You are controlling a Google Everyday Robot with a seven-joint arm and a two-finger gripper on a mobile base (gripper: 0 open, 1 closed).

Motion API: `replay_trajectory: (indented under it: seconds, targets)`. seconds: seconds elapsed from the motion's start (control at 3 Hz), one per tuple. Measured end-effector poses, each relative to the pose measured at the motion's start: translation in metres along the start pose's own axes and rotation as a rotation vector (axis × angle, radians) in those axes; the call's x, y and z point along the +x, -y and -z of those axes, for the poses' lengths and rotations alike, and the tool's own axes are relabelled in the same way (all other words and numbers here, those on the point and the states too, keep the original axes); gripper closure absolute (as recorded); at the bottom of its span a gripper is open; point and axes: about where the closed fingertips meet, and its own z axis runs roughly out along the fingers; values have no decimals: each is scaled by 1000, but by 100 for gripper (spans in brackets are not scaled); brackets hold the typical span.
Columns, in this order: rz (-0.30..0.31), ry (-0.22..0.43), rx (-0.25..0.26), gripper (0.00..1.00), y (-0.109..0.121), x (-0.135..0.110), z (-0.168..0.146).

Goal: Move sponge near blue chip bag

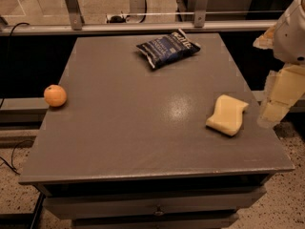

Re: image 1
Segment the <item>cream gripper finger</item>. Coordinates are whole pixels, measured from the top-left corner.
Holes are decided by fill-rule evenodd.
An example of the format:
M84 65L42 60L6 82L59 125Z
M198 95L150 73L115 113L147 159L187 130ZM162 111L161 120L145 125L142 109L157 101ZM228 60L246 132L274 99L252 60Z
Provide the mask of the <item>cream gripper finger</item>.
M278 72L270 71L264 94L257 123L273 128L305 94L305 66L285 64Z

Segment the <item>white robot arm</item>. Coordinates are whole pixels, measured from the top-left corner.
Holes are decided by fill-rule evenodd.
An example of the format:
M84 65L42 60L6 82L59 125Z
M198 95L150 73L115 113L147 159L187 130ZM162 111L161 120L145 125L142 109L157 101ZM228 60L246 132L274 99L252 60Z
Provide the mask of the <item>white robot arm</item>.
M294 0L253 46L272 50L274 58L284 63L266 78L257 120L261 127L273 128L305 94L305 0Z

